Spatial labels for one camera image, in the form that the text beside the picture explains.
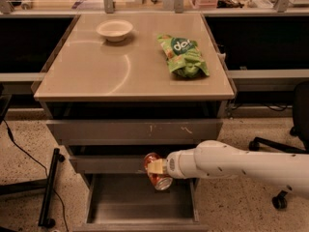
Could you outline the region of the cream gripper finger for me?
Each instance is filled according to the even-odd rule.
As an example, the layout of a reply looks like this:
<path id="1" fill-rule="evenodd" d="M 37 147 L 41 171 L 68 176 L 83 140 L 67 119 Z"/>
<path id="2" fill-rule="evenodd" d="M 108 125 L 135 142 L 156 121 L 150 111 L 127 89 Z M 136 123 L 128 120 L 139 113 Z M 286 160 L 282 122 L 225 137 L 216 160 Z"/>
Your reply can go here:
<path id="1" fill-rule="evenodd" d="M 147 171 L 151 174 L 166 174 L 167 173 L 167 160 L 156 159 L 147 165 Z"/>

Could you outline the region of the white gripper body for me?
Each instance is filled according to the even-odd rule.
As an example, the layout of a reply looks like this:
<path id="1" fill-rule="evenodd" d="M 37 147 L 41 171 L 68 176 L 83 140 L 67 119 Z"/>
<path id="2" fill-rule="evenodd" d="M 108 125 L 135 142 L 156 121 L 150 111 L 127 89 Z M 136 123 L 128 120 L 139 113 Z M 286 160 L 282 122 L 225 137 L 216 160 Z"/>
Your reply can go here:
<path id="1" fill-rule="evenodd" d="M 181 170 L 182 151 L 172 152 L 166 158 L 167 173 L 174 179 L 185 179 Z"/>

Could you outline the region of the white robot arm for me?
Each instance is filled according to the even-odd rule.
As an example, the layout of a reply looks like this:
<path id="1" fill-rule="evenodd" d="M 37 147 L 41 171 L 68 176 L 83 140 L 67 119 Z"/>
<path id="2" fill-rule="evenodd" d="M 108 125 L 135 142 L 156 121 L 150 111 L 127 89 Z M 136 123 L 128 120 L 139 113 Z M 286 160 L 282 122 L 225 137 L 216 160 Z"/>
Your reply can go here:
<path id="1" fill-rule="evenodd" d="M 228 144 L 207 140 L 193 149 L 170 153 L 146 165 L 148 173 L 174 179 L 244 176 L 308 197 L 309 155 L 244 151 Z"/>

